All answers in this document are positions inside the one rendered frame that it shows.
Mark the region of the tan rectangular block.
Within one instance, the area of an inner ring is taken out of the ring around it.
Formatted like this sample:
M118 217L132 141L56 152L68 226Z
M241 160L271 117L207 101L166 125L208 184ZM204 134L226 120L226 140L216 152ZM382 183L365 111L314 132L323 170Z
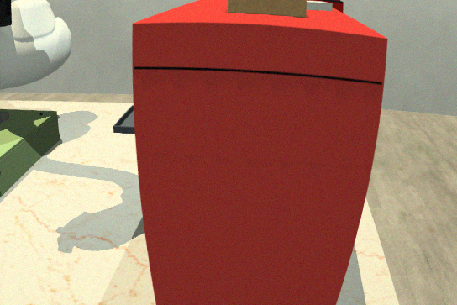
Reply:
M228 0L229 13L307 17L307 0Z

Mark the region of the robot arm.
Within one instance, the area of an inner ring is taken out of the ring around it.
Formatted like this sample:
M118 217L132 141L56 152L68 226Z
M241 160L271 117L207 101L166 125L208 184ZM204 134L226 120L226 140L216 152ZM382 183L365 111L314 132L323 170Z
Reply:
M11 0L12 25L0 27L0 90L36 82L71 53L71 32L46 0Z

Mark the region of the red tool chest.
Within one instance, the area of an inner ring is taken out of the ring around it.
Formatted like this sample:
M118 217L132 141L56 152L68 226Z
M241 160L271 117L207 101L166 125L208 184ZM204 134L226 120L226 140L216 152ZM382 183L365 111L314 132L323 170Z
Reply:
M348 15L198 0L133 23L156 305L336 305L376 150L387 38Z

